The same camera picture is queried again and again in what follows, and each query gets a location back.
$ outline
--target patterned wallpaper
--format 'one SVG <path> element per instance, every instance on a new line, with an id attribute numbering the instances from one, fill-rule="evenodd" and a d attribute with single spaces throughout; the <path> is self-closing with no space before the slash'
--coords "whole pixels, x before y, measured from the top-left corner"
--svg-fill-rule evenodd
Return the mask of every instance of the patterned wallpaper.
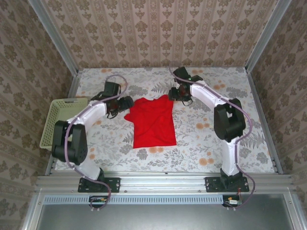
<path id="1" fill-rule="evenodd" d="M 0 1 L 0 229 L 18 229 L 44 174 L 39 149 L 53 99 L 66 97 L 71 74 L 26 0 Z"/>
<path id="2" fill-rule="evenodd" d="M 43 0 L 79 68 L 244 66 L 277 0 Z"/>
<path id="3" fill-rule="evenodd" d="M 307 0 L 293 0 L 252 71 L 273 141 L 307 210 Z"/>

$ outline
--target table surface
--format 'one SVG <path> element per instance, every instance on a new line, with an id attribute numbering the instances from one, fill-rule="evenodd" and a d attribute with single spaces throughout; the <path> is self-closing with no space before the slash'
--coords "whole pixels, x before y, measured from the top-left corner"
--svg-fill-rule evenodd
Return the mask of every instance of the table surface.
<path id="1" fill-rule="evenodd" d="M 252 133 L 240 143 L 239 165 L 246 172 L 273 173 L 257 109 L 244 68 L 187 68 L 201 76 L 209 86 L 228 98 L 238 98 L 253 122 Z M 84 69 L 77 97 L 92 97 L 104 89 L 104 80 L 120 74 L 128 81 L 125 95 L 133 100 L 149 100 L 167 94 L 176 84 L 168 68 Z M 124 81 L 113 77 L 110 81 Z M 173 120 L 177 145 L 133 149 L 133 123 L 124 111 L 109 120 L 101 117 L 88 131 L 88 156 L 105 171 L 122 172 L 219 172 L 222 166 L 221 141 L 213 130 L 213 112 L 195 99 L 190 106 L 175 102 Z M 68 170 L 57 162 L 56 170 Z"/>

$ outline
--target black mounting plate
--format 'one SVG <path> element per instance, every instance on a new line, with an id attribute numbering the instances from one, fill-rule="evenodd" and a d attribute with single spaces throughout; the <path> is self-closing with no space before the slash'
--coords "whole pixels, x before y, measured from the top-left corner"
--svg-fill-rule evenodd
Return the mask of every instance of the black mounting plate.
<path id="1" fill-rule="evenodd" d="M 220 193 L 220 192 L 238 192 L 240 188 L 241 192 L 249 192 L 248 180 L 246 177 L 241 177 L 235 182 L 231 182 L 229 187 L 226 189 L 221 182 L 220 177 L 206 177 L 205 185 L 207 193 Z"/>
<path id="2" fill-rule="evenodd" d="M 110 186 L 112 193 L 119 193 L 119 177 L 105 177 L 104 183 Z M 102 184 L 94 183 L 81 178 L 79 181 L 78 193 L 107 193 L 107 188 Z"/>

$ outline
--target cable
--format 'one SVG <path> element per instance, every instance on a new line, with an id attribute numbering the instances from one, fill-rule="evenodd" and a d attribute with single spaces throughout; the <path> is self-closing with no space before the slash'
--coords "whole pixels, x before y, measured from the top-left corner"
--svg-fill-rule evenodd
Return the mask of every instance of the cable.
<path id="1" fill-rule="evenodd" d="M 113 117 L 109 117 L 110 114 L 108 114 L 106 117 L 107 117 L 107 119 L 111 120 L 111 119 L 115 118 L 117 115 L 118 115 L 118 112 Z"/>
<path id="2" fill-rule="evenodd" d="M 109 187 L 109 185 L 107 185 L 107 184 L 104 183 L 104 182 L 96 181 L 96 180 L 93 180 L 93 179 L 91 179 L 91 178 L 85 176 L 81 171 L 79 171 L 79 170 L 76 169 L 73 165 L 71 165 L 71 163 L 70 163 L 70 161 L 69 161 L 69 159 L 68 159 L 68 150 L 67 150 L 67 147 L 68 147 L 68 137 L 69 137 L 69 132 L 70 132 L 71 127 L 73 126 L 73 124 L 74 124 L 77 120 L 79 120 L 80 118 L 82 118 L 82 116 L 83 116 L 87 111 L 91 110 L 94 106 L 96 106 L 96 105 L 98 105 L 98 104 L 102 104 L 102 103 L 104 103 L 104 102 L 106 102 L 106 101 L 108 101 L 108 100 L 112 100 L 112 99 L 118 98 L 118 97 L 120 97 L 121 95 L 123 95 L 123 94 L 125 93 L 125 91 L 127 90 L 127 87 L 128 87 L 128 82 L 127 82 L 127 80 L 126 80 L 123 76 L 121 76 L 121 75 L 119 75 L 119 74 L 113 74 L 113 75 L 108 76 L 108 77 L 106 78 L 106 81 L 105 81 L 105 82 L 107 82 L 107 80 L 108 80 L 109 78 L 114 77 L 114 76 L 121 77 L 121 78 L 125 81 L 126 87 L 125 87 L 124 91 L 121 92 L 119 95 L 112 96 L 112 97 L 108 97 L 108 98 L 105 98 L 105 99 L 100 100 L 100 101 L 98 101 L 98 102 L 95 102 L 95 103 L 93 103 L 93 104 L 91 104 L 91 105 L 88 105 L 88 106 L 79 114 L 79 116 L 76 117 L 75 119 L 73 119 L 73 121 L 69 124 L 69 126 L 67 127 L 67 130 L 66 130 L 66 135 L 65 135 L 65 139 L 64 139 L 64 156 L 65 156 L 65 162 L 67 163 L 68 167 L 70 167 L 71 169 L 75 170 L 75 171 L 76 171 L 78 174 L 80 174 L 81 177 L 83 177 L 84 179 L 86 179 L 86 180 L 88 180 L 88 181 L 91 181 L 91 182 L 93 182 L 93 183 L 102 184 L 103 186 L 107 187 L 108 197 L 107 197 L 105 203 L 100 207 L 100 209 L 104 208 L 104 207 L 106 206 L 106 204 L 108 203 L 108 201 L 110 200 L 110 198 L 111 198 L 111 188 Z"/>
<path id="3" fill-rule="evenodd" d="M 190 104 L 184 104 L 184 101 L 182 101 L 182 103 L 183 103 L 183 105 L 184 105 L 184 106 L 190 106 L 190 105 L 193 103 L 192 98 L 191 98 L 191 100 L 190 100 L 190 101 L 191 101 L 191 103 L 190 103 Z"/>
<path id="4" fill-rule="evenodd" d="M 252 131 L 252 129 L 253 129 L 253 123 L 252 123 L 250 117 L 248 116 L 248 114 L 247 114 L 242 108 L 240 108 L 240 107 L 237 106 L 236 104 L 231 103 L 231 102 L 228 101 L 227 99 L 221 97 L 219 94 L 217 94 L 214 90 L 212 90 L 212 89 L 209 88 L 208 86 L 203 85 L 203 84 L 198 83 L 198 82 L 194 82 L 194 81 L 190 81 L 190 80 L 186 80 L 186 79 L 182 79 L 182 78 L 180 78 L 180 77 L 177 77 L 177 76 L 172 72 L 171 66 L 170 66 L 170 65 L 168 66 L 168 70 L 169 70 L 169 72 L 171 73 L 172 76 L 174 76 L 176 79 L 178 79 L 178 80 L 180 80 L 180 81 L 183 81 L 183 82 L 186 82 L 186 83 L 190 83 L 190 84 L 196 84 L 196 85 L 199 85 L 199 86 L 205 88 L 206 90 L 208 90 L 210 93 L 212 93 L 214 96 L 216 96 L 217 98 L 219 98 L 219 99 L 222 100 L 223 102 L 228 103 L 228 104 L 231 105 L 232 107 L 234 107 L 234 108 L 236 108 L 237 110 L 241 111 L 241 112 L 246 116 L 246 118 L 248 119 L 249 130 L 248 130 L 247 134 L 241 136 L 241 137 L 240 137 L 238 140 L 236 140 L 236 142 L 235 142 L 235 162 L 236 162 L 236 167 L 238 168 L 238 170 L 239 170 L 242 174 L 244 174 L 245 176 L 247 176 L 247 177 L 253 182 L 253 189 L 251 190 L 251 192 L 250 192 L 248 198 L 245 200 L 244 203 L 242 203 L 240 206 L 237 206 L 236 208 L 242 207 L 242 206 L 243 206 L 244 204 L 246 204 L 246 203 L 249 201 L 249 199 L 253 196 L 253 194 L 254 194 L 254 192 L 255 192 L 255 188 L 256 188 L 255 180 L 254 180 L 248 173 L 244 172 L 244 171 L 239 167 L 239 165 L 238 165 L 238 154 L 237 154 L 237 144 L 240 142 L 240 140 L 242 140 L 242 139 L 246 138 L 247 136 L 249 136 L 250 133 L 251 133 L 251 131 Z"/>
<path id="5" fill-rule="evenodd" d="M 95 207 L 93 207 L 93 201 L 94 200 L 99 200 L 99 199 L 105 199 L 104 197 L 93 197 L 92 199 L 91 199 L 91 202 L 90 202 L 90 207 L 92 208 L 92 210 L 91 211 L 93 211 L 94 209 L 95 209 Z M 103 208 L 103 205 L 101 206 L 101 207 L 97 207 L 96 209 L 97 209 L 97 211 L 99 211 L 101 208 Z"/>

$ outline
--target red shirt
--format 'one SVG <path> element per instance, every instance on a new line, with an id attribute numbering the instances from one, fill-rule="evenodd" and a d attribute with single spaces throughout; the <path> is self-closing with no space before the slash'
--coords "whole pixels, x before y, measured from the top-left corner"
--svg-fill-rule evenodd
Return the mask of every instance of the red shirt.
<path id="1" fill-rule="evenodd" d="M 152 101 L 140 98 L 134 102 L 125 116 L 134 124 L 134 149 L 176 145 L 173 105 L 167 95 Z"/>

